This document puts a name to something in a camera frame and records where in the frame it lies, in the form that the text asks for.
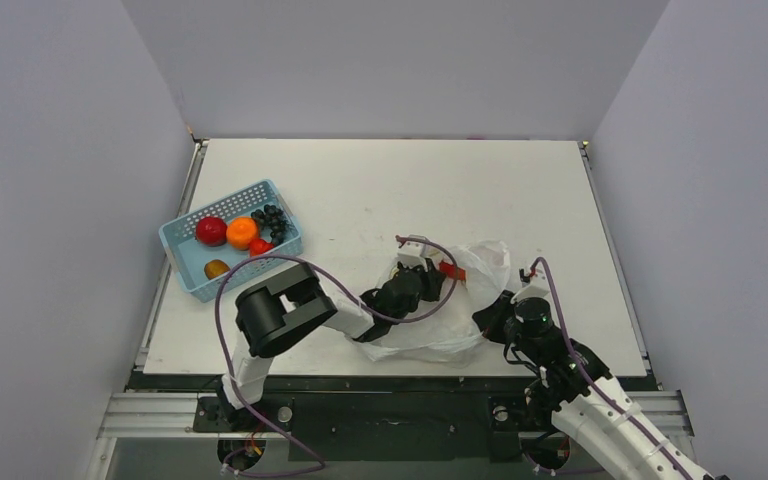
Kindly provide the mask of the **white plastic bag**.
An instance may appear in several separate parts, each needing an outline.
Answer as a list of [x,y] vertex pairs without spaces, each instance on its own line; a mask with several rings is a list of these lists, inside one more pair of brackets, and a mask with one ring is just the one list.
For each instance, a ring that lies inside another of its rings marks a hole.
[[375,340],[358,339],[361,351],[373,361],[389,358],[467,364],[483,341],[483,328],[473,316],[499,300],[511,281],[510,251],[498,240],[453,246],[458,269],[465,279],[433,316],[399,324]]

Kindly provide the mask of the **black fake grape bunch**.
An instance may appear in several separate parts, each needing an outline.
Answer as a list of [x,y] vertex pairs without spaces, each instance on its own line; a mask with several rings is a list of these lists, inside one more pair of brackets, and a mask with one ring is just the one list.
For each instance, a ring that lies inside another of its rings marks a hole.
[[273,204],[266,204],[251,213],[260,230],[266,229],[272,245],[282,244],[290,235],[290,221],[285,212]]

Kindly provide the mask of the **orange fake fruit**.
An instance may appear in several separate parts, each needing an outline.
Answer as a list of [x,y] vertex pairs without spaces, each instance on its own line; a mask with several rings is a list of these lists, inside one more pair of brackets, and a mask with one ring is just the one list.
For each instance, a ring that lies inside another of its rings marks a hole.
[[237,217],[226,228],[226,242],[238,250],[247,250],[260,237],[260,227],[251,217]]

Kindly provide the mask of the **brown fake kiwi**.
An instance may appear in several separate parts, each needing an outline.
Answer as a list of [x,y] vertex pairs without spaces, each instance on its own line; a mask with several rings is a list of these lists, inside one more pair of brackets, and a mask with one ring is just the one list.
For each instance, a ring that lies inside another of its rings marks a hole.
[[220,277],[229,271],[229,265],[219,259],[214,259],[207,262],[203,268],[203,272],[208,280]]

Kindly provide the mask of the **red fake apple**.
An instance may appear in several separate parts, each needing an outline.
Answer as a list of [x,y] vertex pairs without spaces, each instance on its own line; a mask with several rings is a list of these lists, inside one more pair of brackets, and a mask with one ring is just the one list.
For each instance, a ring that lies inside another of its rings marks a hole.
[[196,223],[196,240],[208,247],[219,247],[227,241],[227,224],[220,217],[207,216]]

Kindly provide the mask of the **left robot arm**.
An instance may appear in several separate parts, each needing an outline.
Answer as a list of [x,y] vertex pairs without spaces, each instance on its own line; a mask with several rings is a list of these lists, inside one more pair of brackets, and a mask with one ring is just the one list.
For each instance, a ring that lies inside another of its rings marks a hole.
[[235,323],[241,334],[231,355],[232,371],[217,389],[219,416],[232,429],[251,427],[258,416],[273,358],[321,326],[360,343],[382,338],[422,302],[440,300],[446,275],[433,261],[397,263],[382,286],[364,292],[359,303],[340,307],[308,263],[300,263],[240,293]]

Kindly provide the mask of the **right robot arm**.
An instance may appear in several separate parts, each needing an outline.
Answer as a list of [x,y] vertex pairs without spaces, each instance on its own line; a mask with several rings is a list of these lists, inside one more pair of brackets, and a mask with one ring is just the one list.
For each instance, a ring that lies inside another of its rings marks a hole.
[[608,366],[554,319],[546,299],[517,300],[504,291],[472,318],[488,340],[502,345],[507,363],[534,374],[523,402],[532,424],[566,435],[615,479],[711,478],[648,419]]

